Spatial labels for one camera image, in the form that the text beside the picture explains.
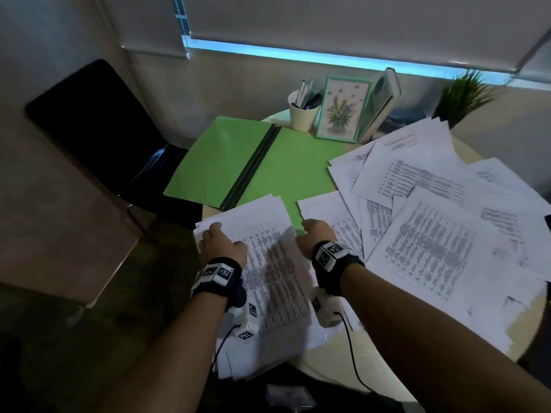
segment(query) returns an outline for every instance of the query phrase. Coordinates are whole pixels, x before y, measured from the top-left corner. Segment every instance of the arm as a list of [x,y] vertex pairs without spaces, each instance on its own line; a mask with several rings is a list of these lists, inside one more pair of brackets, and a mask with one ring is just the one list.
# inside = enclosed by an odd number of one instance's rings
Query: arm
[[[230,241],[214,223],[203,233],[204,263],[225,256],[244,267],[247,248]],[[102,400],[98,411],[195,412],[209,374],[228,298],[198,292]]]
[[[316,243],[336,241],[327,223],[302,224],[308,234],[297,244],[307,258]],[[339,285],[379,353],[425,409],[551,411],[551,391],[444,312],[359,264],[344,270]]]

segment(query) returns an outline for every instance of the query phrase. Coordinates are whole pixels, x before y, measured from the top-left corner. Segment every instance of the chair backrest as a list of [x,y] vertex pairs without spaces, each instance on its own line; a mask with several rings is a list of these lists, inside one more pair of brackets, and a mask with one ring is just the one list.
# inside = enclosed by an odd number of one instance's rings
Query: chair backrest
[[103,59],[25,107],[27,116],[114,194],[166,146],[141,103]]

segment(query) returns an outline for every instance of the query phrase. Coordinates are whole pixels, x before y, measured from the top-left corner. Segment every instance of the green frame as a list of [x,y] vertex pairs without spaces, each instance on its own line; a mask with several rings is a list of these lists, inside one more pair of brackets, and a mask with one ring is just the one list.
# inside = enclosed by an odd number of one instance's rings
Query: green frame
[[[358,126],[356,127],[356,132],[354,134],[353,139],[342,139],[342,138],[339,138],[339,137],[322,135],[320,133],[321,121],[323,119],[323,112],[325,110],[325,104],[326,104],[326,100],[327,100],[327,84],[329,84],[329,80],[361,82],[361,83],[366,83],[367,82],[369,84],[368,92],[367,92],[367,94],[365,95],[365,98],[364,98],[364,105],[362,107],[362,111],[360,112],[360,118],[358,119]],[[365,107],[368,104],[369,96],[371,96],[371,91],[372,90],[373,90],[373,80],[371,80],[369,78],[359,78],[359,77],[354,77],[354,76],[342,76],[342,75],[328,75],[327,79],[325,80],[325,90],[323,92],[323,101],[321,103],[320,114],[318,116],[318,125],[317,125],[317,129],[316,129],[316,138],[328,139],[328,140],[337,140],[339,142],[356,143],[358,141],[358,129],[362,125],[362,116],[364,115],[364,110],[365,110]]]

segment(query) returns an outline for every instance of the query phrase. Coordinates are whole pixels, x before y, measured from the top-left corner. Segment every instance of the chair leg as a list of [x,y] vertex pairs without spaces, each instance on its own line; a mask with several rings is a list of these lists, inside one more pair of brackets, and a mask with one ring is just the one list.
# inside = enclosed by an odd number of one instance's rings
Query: chair leg
[[128,207],[126,208],[126,214],[128,215],[128,217],[130,217],[130,219],[134,222],[134,224],[136,225],[136,227],[138,229],[140,229],[140,231],[149,239],[151,239],[151,236],[147,233],[147,231],[144,229],[144,227],[141,225],[141,223],[139,222],[138,219],[135,218],[135,216],[132,214],[132,212],[130,211],[130,209],[133,207],[134,205],[133,204],[128,204]]

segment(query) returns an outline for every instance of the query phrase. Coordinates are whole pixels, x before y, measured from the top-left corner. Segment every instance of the hand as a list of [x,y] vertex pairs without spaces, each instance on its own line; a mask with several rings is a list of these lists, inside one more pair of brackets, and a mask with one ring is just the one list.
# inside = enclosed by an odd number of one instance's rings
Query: hand
[[302,221],[306,235],[297,235],[295,238],[300,252],[308,259],[312,259],[313,248],[321,241],[337,241],[337,235],[324,221],[307,219]]
[[228,236],[222,232],[222,223],[220,222],[212,223],[210,228],[203,232],[201,244],[199,258],[203,265],[221,256],[233,259],[241,265],[241,268],[247,264],[247,245],[243,242],[231,242]]

